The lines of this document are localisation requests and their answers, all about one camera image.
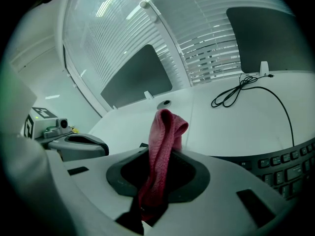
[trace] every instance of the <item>white blinds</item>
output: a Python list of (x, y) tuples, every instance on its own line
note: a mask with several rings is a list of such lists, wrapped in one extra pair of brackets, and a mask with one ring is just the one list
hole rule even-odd
[(193, 85), (241, 73), (226, 10), (263, 7), (291, 13), (282, 0), (154, 0), (182, 50)]
[(69, 0), (64, 45), (99, 102), (109, 80), (146, 44), (154, 47), (173, 90), (183, 87), (170, 52), (144, 9), (126, 19), (137, 5), (135, 0)]

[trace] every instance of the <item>ceiling light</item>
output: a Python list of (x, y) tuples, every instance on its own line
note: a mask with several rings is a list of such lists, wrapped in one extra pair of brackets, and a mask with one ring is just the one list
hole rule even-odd
[(82, 77), (83, 74), (85, 74), (86, 71), (87, 71), (87, 70), (85, 69), (85, 70), (81, 73), (80, 77)]
[(52, 96), (47, 96), (47, 97), (45, 97), (45, 100), (50, 100), (50, 99), (58, 98), (59, 96), (60, 96), (60, 94), (58, 94), (58, 95), (52, 95)]

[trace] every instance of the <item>black keyboard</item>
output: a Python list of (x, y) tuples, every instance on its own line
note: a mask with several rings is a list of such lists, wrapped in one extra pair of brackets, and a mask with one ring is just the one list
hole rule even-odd
[(253, 173), (287, 200), (296, 197), (315, 169), (315, 138), (288, 149), (252, 156), (215, 156)]

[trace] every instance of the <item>white table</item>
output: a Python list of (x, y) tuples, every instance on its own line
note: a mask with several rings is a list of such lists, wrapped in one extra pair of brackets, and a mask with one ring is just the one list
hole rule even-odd
[[(205, 155), (241, 156), (269, 153), (292, 146), (289, 123), (278, 100), (262, 89), (242, 91), (230, 108), (211, 108), (212, 100), (238, 85), (238, 77), (216, 80), (143, 100), (107, 113), (90, 131), (109, 146), (110, 154), (148, 143), (157, 105), (168, 108), (189, 123), (183, 148)], [(285, 105), (293, 127), (295, 145), (315, 137), (315, 74), (276, 73), (251, 86), (273, 91)]]

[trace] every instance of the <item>pink towel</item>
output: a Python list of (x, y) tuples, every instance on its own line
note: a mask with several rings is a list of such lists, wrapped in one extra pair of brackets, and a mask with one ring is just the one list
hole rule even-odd
[[(139, 206), (157, 208), (164, 203), (163, 195), (166, 183), (168, 161), (172, 148), (182, 148), (182, 134), (188, 129), (188, 123), (167, 109), (157, 111), (149, 135), (150, 174), (139, 190)], [(142, 208), (142, 220), (155, 216), (153, 212)]]

